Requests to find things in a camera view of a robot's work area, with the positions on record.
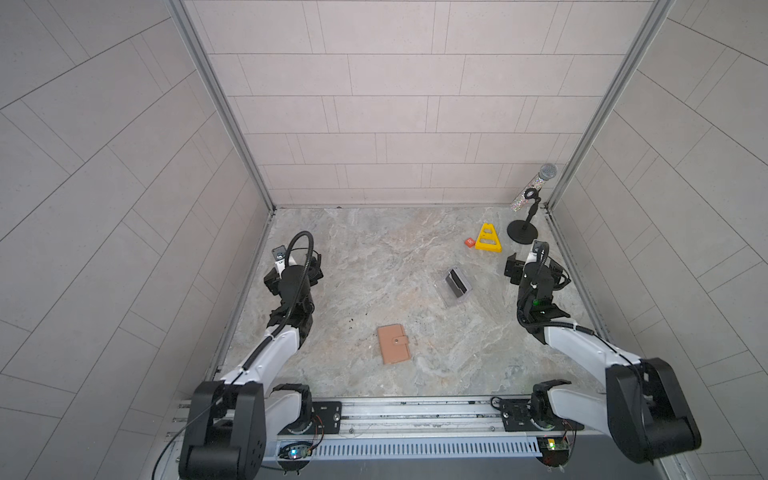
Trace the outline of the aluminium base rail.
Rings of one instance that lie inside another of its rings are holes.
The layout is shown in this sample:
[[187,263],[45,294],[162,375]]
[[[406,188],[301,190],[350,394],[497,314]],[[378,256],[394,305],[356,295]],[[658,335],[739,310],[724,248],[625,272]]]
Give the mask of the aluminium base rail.
[[[387,469],[393,479],[488,479],[496,472],[507,479],[665,477],[662,461],[637,464],[597,430],[581,424],[536,428],[528,403],[523,395],[312,398],[313,428],[282,430],[268,443],[259,471],[300,479],[324,468],[329,477],[346,479],[352,467],[373,465]],[[178,478],[185,428],[162,453],[177,467]],[[538,460],[538,437],[568,440],[569,462],[561,468],[544,466]],[[280,460],[280,447],[294,442],[310,442],[312,455],[303,461]]]

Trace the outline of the right circuit board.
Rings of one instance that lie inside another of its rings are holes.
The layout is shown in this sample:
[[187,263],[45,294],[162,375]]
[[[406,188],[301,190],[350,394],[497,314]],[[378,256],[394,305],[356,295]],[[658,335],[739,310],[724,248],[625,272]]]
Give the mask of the right circuit board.
[[564,437],[538,437],[538,460],[548,468],[564,467],[571,457],[571,445]]

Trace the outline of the stack of black cards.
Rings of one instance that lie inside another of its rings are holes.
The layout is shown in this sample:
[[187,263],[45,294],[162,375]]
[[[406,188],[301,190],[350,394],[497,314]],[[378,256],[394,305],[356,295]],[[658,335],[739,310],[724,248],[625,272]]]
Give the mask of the stack of black cards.
[[470,290],[463,277],[456,269],[451,269],[446,277],[446,284],[455,298],[464,297]]

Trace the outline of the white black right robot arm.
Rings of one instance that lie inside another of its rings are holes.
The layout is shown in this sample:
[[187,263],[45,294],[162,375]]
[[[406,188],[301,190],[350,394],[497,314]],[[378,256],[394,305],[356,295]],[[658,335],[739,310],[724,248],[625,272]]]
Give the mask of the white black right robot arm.
[[526,259],[507,258],[504,274],[517,286],[516,319],[536,340],[568,356],[602,385],[601,394],[563,379],[540,382],[528,403],[532,424],[542,431],[581,424],[612,438],[635,463],[694,451],[702,435],[673,367],[642,358],[574,323],[554,302],[570,282],[564,268],[536,242]]

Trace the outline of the tan leather card holder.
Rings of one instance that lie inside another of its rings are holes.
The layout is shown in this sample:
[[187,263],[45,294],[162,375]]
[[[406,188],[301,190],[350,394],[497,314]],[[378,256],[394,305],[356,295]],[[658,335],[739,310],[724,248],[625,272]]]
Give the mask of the tan leather card holder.
[[409,339],[401,324],[381,326],[377,329],[383,363],[392,365],[411,359]]

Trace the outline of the yellow triangular plastic block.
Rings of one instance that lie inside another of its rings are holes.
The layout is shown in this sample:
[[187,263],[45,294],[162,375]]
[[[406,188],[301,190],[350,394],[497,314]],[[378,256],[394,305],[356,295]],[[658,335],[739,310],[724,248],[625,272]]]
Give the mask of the yellow triangular plastic block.
[[490,223],[484,223],[475,240],[474,248],[476,250],[501,253],[502,243],[498,237],[495,226]]

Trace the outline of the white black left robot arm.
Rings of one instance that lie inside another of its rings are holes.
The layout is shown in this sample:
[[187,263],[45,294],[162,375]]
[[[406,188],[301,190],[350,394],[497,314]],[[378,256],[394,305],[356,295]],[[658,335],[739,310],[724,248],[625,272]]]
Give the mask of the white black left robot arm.
[[182,479],[253,479],[282,430],[303,433],[314,426],[309,386],[276,381],[311,331],[311,288],[323,276],[322,257],[312,246],[301,262],[294,251],[273,251],[275,265],[264,283],[280,303],[261,341],[233,370],[200,383],[192,395],[179,454]]

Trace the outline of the glitter microphone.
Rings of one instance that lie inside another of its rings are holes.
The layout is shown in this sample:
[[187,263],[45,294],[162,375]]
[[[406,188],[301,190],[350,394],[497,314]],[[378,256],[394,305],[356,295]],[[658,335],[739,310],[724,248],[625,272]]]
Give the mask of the glitter microphone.
[[557,166],[552,163],[543,164],[532,180],[521,190],[511,204],[511,208],[517,212],[526,205],[534,195],[530,190],[539,192],[543,186],[557,176]]

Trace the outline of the left green circuit board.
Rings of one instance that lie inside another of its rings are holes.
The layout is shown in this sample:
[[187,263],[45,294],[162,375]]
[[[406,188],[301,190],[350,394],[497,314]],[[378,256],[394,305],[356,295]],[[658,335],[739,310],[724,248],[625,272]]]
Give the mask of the left green circuit board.
[[313,445],[310,442],[294,442],[280,447],[278,458],[283,461],[303,461],[313,453]]

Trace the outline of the black microphone stand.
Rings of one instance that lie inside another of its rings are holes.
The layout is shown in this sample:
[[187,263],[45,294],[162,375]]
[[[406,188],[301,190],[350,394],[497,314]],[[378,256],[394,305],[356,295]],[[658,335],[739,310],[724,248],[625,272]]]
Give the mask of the black microphone stand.
[[538,230],[532,224],[532,219],[538,213],[541,202],[539,190],[531,187],[525,190],[524,199],[532,201],[524,220],[514,220],[507,226],[507,235],[515,243],[531,245],[538,238]]

